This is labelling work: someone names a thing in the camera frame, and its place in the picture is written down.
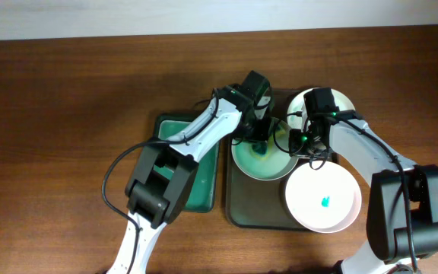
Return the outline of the white plate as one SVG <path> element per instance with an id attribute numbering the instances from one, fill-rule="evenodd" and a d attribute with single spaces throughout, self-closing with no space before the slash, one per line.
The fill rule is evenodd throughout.
<path id="1" fill-rule="evenodd" d="M 284 191 L 292 217 L 322 234 L 336 233 L 357 219 L 362 205 L 359 184 L 342 166 L 327 161 L 303 164 L 289 176 Z"/>

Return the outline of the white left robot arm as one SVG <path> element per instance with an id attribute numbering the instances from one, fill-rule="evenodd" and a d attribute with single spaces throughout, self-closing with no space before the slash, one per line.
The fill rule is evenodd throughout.
<path id="1" fill-rule="evenodd" d="M 125 188 L 129 198 L 125 235 L 110 273 L 144 273 L 157 239 L 183 210 L 199 161 L 240 124 L 242 112 L 213 97 L 181 132 L 138 144 L 142 152 Z"/>

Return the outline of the grey plate with green stain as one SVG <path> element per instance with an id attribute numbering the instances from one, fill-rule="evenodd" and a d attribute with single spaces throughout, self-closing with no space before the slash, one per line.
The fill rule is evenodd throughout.
<path id="1" fill-rule="evenodd" d="M 298 159 L 291 157 L 287 152 L 290 127 L 285 121 L 281 121 L 281 125 L 287 131 L 280 139 L 285 152 L 276 151 L 266 158 L 257 158 L 250 152 L 253 142 L 243 141 L 232 146 L 233 161 L 245 175 L 256 180 L 276 180 L 286 176 L 297 166 Z"/>

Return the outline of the green yellow scrub sponge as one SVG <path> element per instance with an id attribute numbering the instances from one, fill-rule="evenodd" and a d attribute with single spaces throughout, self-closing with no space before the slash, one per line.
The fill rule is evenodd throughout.
<path id="1" fill-rule="evenodd" d="M 266 158 L 273 152 L 282 151 L 285 149 L 281 147 L 280 139 L 287 134 L 287 131 L 281 125 L 281 121 L 274 123 L 274 128 L 267 141 L 253 143 L 250 147 L 250 152 L 257 158 Z"/>

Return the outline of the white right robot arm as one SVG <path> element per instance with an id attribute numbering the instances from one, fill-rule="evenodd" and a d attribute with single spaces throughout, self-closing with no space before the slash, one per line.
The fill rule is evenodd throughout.
<path id="1" fill-rule="evenodd" d="M 419 273 L 418 260 L 438 253 L 438 166 L 419 165 L 387 145 L 359 116 L 324 113 L 305 131 L 290 131 L 290 155 L 334 152 L 370 186 L 367 241 L 333 273 Z"/>

